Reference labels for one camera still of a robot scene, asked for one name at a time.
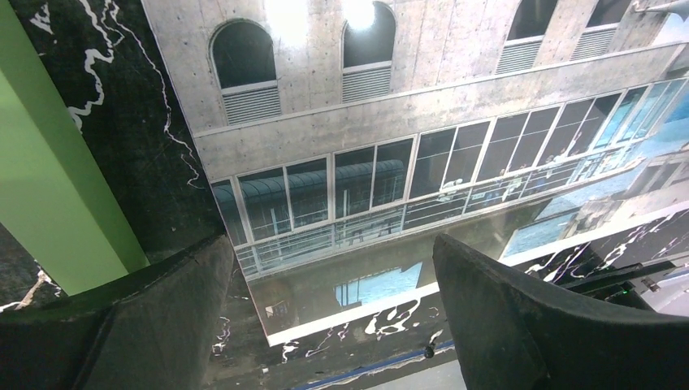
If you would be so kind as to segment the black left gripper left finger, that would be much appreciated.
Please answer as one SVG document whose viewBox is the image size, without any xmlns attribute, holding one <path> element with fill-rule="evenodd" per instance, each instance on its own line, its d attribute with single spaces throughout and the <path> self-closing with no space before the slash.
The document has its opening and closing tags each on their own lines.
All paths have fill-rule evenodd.
<svg viewBox="0 0 689 390">
<path fill-rule="evenodd" d="M 98 288 L 1 316 L 4 389 L 198 389 L 229 284 L 224 235 Z"/>
</svg>

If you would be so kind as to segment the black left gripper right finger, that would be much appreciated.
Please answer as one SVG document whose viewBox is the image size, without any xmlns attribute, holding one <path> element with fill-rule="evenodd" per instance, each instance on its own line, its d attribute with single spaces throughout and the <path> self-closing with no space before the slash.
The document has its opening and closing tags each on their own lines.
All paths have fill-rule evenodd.
<svg viewBox="0 0 689 390">
<path fill-rule="evenodd" d="M 571 292 L 445 234 L 432 259 L 469 389 L 687 388 L 687 318 Z"/>
</svg>

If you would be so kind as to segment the green picture frame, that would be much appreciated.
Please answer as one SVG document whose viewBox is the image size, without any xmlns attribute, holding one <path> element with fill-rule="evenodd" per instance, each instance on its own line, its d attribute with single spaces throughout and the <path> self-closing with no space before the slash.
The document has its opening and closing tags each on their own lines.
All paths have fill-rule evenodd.
<svg viewBox="0 0 689 390">
<path fill-rule="evenodd" d="M 1 221 L 70 295 L 149 263 L 9 2 L 1 4 Z"/>
</svg>

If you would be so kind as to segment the building photo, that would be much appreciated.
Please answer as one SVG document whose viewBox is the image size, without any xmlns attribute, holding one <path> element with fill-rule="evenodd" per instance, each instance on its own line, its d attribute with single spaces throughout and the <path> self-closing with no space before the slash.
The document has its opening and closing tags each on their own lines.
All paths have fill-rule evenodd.
<svg viewBox="0 0 689 390">
<path fill-rule="evenodd" d="M 688 87 L 685 1 L 146 1 L 266 341 L 688 206 L 632 184 Z"/>
</svg>

